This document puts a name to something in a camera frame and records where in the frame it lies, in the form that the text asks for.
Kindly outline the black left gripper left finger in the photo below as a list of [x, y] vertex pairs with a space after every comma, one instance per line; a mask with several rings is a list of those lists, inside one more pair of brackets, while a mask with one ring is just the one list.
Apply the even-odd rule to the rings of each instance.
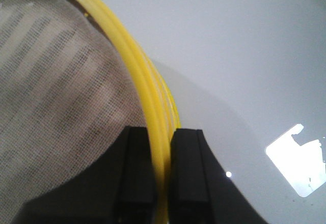
[[125, 127], [89, 167], [23, 205], [15, 223], [153, 223], [157, 190], [145, 127]]

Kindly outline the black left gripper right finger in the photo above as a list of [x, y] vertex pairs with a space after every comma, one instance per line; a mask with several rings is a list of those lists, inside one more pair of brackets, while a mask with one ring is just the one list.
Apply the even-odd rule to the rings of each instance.
[[171, 141], [170, 223], [265, 223], [212, 153], [202, 130]]

